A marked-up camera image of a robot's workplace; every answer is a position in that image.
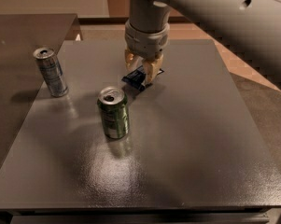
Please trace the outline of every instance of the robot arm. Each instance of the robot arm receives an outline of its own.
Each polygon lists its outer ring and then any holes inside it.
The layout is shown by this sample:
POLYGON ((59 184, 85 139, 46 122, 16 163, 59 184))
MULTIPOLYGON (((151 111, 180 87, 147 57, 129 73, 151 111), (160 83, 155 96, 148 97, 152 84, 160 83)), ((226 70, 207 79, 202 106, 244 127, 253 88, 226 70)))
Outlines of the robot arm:
POLYGON ((130 4, 128 66, 137 56, 150 63, 147 74, 161 66, 158 61, 169 29, 168 5, 259 68, 281 89, 281 0, 131 0, 130 4))

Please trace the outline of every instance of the can top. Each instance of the can top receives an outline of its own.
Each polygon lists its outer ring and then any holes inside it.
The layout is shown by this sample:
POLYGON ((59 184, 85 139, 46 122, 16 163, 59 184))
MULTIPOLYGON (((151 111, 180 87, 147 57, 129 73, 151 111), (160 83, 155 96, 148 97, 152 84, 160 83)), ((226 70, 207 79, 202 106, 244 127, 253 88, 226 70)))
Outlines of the can top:
POLYGON ((99 100, 105 105, 116 105, 123 101, 124 99, 124 92, 122 89, 108 86, 99 94, 99 100))
POLYGON ((54 49, 50 48, 40 48, 36 49, 34 52, 34 57, 38 60, 44 60, 54 55, 54 49))

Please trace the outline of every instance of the table top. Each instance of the table top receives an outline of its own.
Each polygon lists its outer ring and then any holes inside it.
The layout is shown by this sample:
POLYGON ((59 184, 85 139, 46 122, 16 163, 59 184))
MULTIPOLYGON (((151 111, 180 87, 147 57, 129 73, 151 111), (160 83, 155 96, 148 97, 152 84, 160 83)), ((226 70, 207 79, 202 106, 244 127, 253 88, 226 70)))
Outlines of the table top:
POLYGON ((154 85, 121 83, 124 41, 64 42, 69 86, 42 86, 0 170, 0 209, 281 206, 281 175, 210 40, 171 41, 154 85), (105 138, 96 100, 128 94, 131 131, 105 138))
POLYGON ((73 39, 76 14, 0 15, 0 167, 43 83, 33 52, 73 39))

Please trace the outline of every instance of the green can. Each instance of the green can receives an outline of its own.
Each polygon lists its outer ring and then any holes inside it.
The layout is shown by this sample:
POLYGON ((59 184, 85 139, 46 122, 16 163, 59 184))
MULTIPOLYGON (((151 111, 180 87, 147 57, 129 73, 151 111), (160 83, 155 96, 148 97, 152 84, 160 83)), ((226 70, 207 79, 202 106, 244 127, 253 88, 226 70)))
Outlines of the green can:
POLYGON ((107 137, 120 139, 129 132, 128 98, 122 89, 106 87, 97 100, 104 133, 107 137))

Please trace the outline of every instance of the energy drink can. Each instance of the energy drink can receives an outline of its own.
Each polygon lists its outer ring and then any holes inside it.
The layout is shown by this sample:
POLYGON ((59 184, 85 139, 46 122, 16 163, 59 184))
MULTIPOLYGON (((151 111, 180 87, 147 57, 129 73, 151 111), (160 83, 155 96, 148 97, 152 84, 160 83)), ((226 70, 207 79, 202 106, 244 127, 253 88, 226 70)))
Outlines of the energy drink can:
POLYGON ((120 139, 129 131, 128 98, 122 89, 106 87, 97 100, 104 133, 109 138, 120 139))
POLYGON ((49 92, 54 97, 67 94, 68 89, 63 77, 55 51, 50 48, 40 48, 34 52, 38 68, 45 79, 49 92))

